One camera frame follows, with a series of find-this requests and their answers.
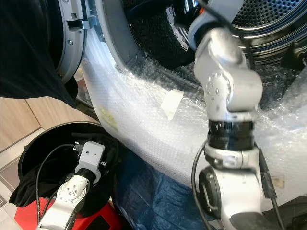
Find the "washing machine drum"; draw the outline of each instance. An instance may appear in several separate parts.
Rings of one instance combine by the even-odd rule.
[[[140,50],[173,69],[191,63],[187,31],[201,12],[195,0],[51,0],[47,4],[49,51],[63,82],[82,59],[86,31],[94,28],[120,69]],[[279,64],[295,42],[307,50],[304,0],[244,0],[233,26],[250,41],[258,64]]]

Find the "white robotic arm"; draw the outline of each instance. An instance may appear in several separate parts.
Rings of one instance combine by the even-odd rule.
[[[209,119],[203,149],[210,166],[199,175],[202,208],[220,219],[225,230],[278,229],[261,213],[260,165],[265,161],[252,134],[261,79],[248,69],[242,50],[224,28],[207,32],[195,59]]]
[[[72,229],[76,215],[84,204],[84,198],[100,179],[98,167],[105,147],[95,142],[86,142],[76,167],[76,175],[64,183],[57,192],[51,208],[42,217],[37,230]]]

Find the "black bucket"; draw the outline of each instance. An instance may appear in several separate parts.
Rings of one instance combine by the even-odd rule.
[[[75,138],[71,136],[72,133],[99,133],[111,137],[100,125],[91,122],[65,123],[46,130],[25,146],[18,163],[19,179],[21,180],[40,164],[55,147],[73,144]],[[113,181],[114,175],[110,173],[91,188],[80,211],[83,217],[90,216],[103,208],[112,194]]]

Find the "floor tile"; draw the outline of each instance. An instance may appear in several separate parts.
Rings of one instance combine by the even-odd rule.
[[[0,181],[0,194],[8,202],[12,192]]]
[[[3,205],[5,205],[6,200],[1,196],[0,194],[0,207],[2,207]]]
[[[17,188],[19,185],[19,177],[18,177],[18,162],[19,158],[13,160],[2,169],[0,169],[0,181],[10,189],[11,192]]]
[[[21,230],[19,225],[10,217],[7,217],[0,223],[0,229],[4,230]]]
[[[9,217],[11,217],[12,219],[15,218],[15,214],[17,210],[17,207],[15,206],[15,204],[6,203],[2,208],[6,211]]]
[[[6,211],[0,207],[0,229],[3,229],[1,228],[1,223],[7,218],[9,217],[9,215],[6,213]]]

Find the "washing machine door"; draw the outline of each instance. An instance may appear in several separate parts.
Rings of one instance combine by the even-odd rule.
[[[49,0],[49,53],[56,72],[65,84],[75,74],[86,44],[86,30],[93,27],[93,17],[85,0]]]

